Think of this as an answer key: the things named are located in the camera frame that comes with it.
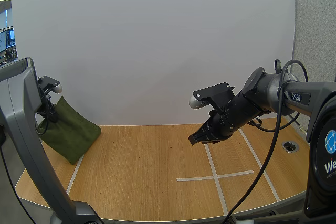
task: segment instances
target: white tape line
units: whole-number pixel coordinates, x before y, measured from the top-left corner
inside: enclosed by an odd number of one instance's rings
[[[252,154],[253,154],[254,158],[256,159],[256,161],[257,161],[259,167],[261,168],[261,167],[262,167],[262,163],[260,162],[260,160],[259,160],[259,158],[258,158],[256,152],[255,152],[254,149],[252,148],[252,145],[250,144],[250,142],[248,141],[247,137],[245,136],[245,134],[243,133],[243,131],[242,131],[241,129],[239,129],[239,132],[240,132],[241,135],[243,136],[243,138],[244,138],[244,140],[245,140],[247,146],[250,148],[250,151],[252,152]],[[271,190],[272,190],[272,193],[273,193],[275,199],[276,199],[277,201],[280,201],[279,195],[277,194],[277,191],[275,190],[275,188],[274,188],[274,186],[273,186],[271,180],[269,179],[269,177],[268,177],[266,171],[264,171],[264,176],[265,176],[265,178],[266,178],[266,181],[267,181],[269,187],[270,187]]]
[[[74,181],[75,181],[76,174],[77,174],[77,172],[78,172],[78,169],[79,169],[80,163],[82,163],[83,157],[84,157],[84,155],[83,155],[83,156],[81,156],[81,157],[80,157],[80,159],[79,159],[79,160],[78,160],[78,162],[77,162],[76,168],[75,168],[75,170],[74,170],[74,173],[72,174],[72,177],[71,177],[71,180],[70,180],[70,183],[69,183],[68,189],[67,189],[67,194],[69,194],[69,193],[70,193],[70,190],[71,190],[71,188],[72,188],[72,185],[73,185],[73,183],[74,183]]]
[[[208,156],[208,159],[209,159],[209,162],[210,162],[211,171],[212,171],[212,174],[213,174],[214,179],[215,179],[215,184],[216,184],[216,187],[217,187],[220,203],[222,204],[223,215],[227,215],[228,211],[227,211],[223,191],[222,191],[222,188],[220,187],[221,185],[220,185],[219,180],[218,180],[218,176],[217,176],[217,173],[216,173],[214,162],[213,162],[212,157],[211,157],[209,146],[208,146],[208,144],[205,144],[204,146],[205,146],[206,155]]]
[[[228,174],[223,174],[223,175],[219,175],[218,178],[233,177],[233,176],[244,175],[244,174],[250,174],[250,173],[253,173],[253,170],[246,170],[246,171],[244,171],[244,172],[238,172],[238,173],[228,173]]]
[[[14,187],[14,189],[15,189],[15,190],[16,190],[16,186],[17,186],[17,184],[19,183],[19,181],[20,181],[20,179],[21,179],[21,177],[22,177],[23,173],[25,173],[25,170],[26,170],[26,169],[24,169],[24,171],[22,172],[22,174],[21,174],[21,176],[20,176],[19,180],[16,182],[16,185],[15,185],[15,187]]]
[[[194,178],[177,178],[177,181],[196,181],[196,180],[205,180],[205,179],[213,179],[214,176],[207,177],[194,177]]]

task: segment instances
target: robotic arm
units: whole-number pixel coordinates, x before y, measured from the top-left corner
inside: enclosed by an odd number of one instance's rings
[[[299,82],[286,71],[293,63],[302,66],[307,82]],[[278,126],[282,115],[294,111],[309,116],[309,176],[304,214],[299,219],[333,215],[336,212],[336,83],[308,82],[300,61],[292,60],[281,70],[276,60],[275,66],[274,74],[266,73],[262,67],[256,69],[236,96],[227,83],[193,92],[189,103],[192,108],[211,104],[214,110],[203,126],[189,137],[190,143],[217,143],[228,139],[253,118],[270,112],[278,113]]]

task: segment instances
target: black cable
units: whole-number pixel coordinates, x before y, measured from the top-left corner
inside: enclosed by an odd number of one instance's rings
[[[6,173],[7,173],[8,180],[9,180],[9,182],[10,182],[10,184],[11,184],[10,186],[12,187],[12,190],[13,190],[15,196],[16,196],[16,199],[19,201],[21,207],[22,207],[23,210],[26,212],[26,215],[30,218],[30,220],[32,221],[32,223],[33,223],[33,224],[36,224],[36,223],[34,222],[33,218],[32,218],[32,217],[30,216],[30,214],[28,213],[27,209],[26,209],[26,208],[24,207],[24,205],[22,204],[22,202],[21,202],[19,196],[18,196],[17,193],[16,193],[15,187],[14,187],[13,182],[12,182],[12,180],[11,180],[11,178],[10,178],[10,175],[9,175],[9,171],[8,171],[8,168],[7,168],[7,164],[6,164],[5,157],[4,157],[4,154],[3,154],[3,152],[2,152],[2,148],[1,148],[1,146],[0,146],[0,153],[1,153],[2,161],[4,162],[4,166],[5,166],[5,169],[6,169]]]
[[[39,135],[39,136],[42,136],[43,134],[45,134],[46,132],[47,132],[47,129],[48,129],[48,126],[49,126],[49,103],[48,103],[48,98],[47,98],[47,96],[46,96],[46,94],[44,93],[44,91],[43,91],[43,89],[38,85],[38,87],[40,88],[40,90],[41,90],[41,93],[43,94],[43,97],[44,97],[44,99],[45,99],[45,101],[46,101],[46,112],[44,112],[44,113],[38,113],[38,114],[40,114],[40,115],[47,115],[47,124],[46,124],[46,128],[44,129],[44,131],[41,133],[41,132],[39,132],[38,130],[37,130],[37,127],[36,127],[36,125],[35,125],[35,131],[36,131],[36,133]]]
[[[284,128],[286,128],[287,126],[289,126],[290,124],[292,124],[299,117],[299,115],[300,115],[300,113],[298,112],[296,114],[296,116],[292,120],[290,120],[285,125],[281,126],[280,130],[283,130]],[[266,131],[266,132],[274,132],[275,131],[275,129],[270,130],[270,129],[263,128],[263,127],[259,126],[258,124],[256,124],[254,121],[250,121],[249,123],[251,123],[250,125],[252,125],[254,127],[257,127],[258,129],[260,129],[262,131]]]
[[[246,193],[242,196],[242,198],[237,202],[237,204],[230,210],[230,212],[226,215],[225,219],[223,220],[222,224],[225,224],[225,222],[228,220],[228,218],[231,216],[231,214],[237,209],[237,207],[247,198],[247,196],[251,193],[251,191],[253,190],[253,188],[256,186],[256,184],[258,183],[258,181],[260,180],[262,174],[264,173],[266,166],[272,156],[272,153],[274,151],[275,145],[277,143],[277,139],[278,139],[278,135],[279,135],[279,131],[280,131],[280,125],[281,125],[281,117],[282,117],[282,101],[284,99],[284,89],[283,89],[283,80],[285,77],[285,72],[286,69],[292,65],[292,64],[299,64],[303,71],[304,71],[304,75],[306,76],[306,80],[308,81],[308,77],[307,77],[307,72],[305,67],[303,66],[301,61],[298,60],[290,60],[288,61],[285,66],[282,69],[281,75],[280,75],[280,92],[279,92],[279,108],[278,108],[278,115],[277,115],[277,123],[275,126],[275,131],[274,131],[274,135],[273,135],[273,139],[271,142],[271,146],[269,147],[269,151],[267,153],[267,156],[265,158],[264,163],[262,164],[260,171],[258,172],[256,178],[254,179],[254,181],[252,182],[252,184],[250,185],[250,187],[247,189]]]

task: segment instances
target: computer monitor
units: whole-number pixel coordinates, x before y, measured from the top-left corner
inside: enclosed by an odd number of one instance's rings
[[[14,31],[13,29],[9,29],[6,31],[6,46],[11,47],[15,45]]]
[[[0,52],[6,50],[6,32],[3,31],[0,33]]]

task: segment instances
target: black bracket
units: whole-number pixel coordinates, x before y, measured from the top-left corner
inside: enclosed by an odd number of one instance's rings
[[[235,97],[231,87],[226,82],[217,84],[205,89],[200,89],[193,92],[193,96],[200,102],[208,102],[220,115],[224,113],[225,105]]]

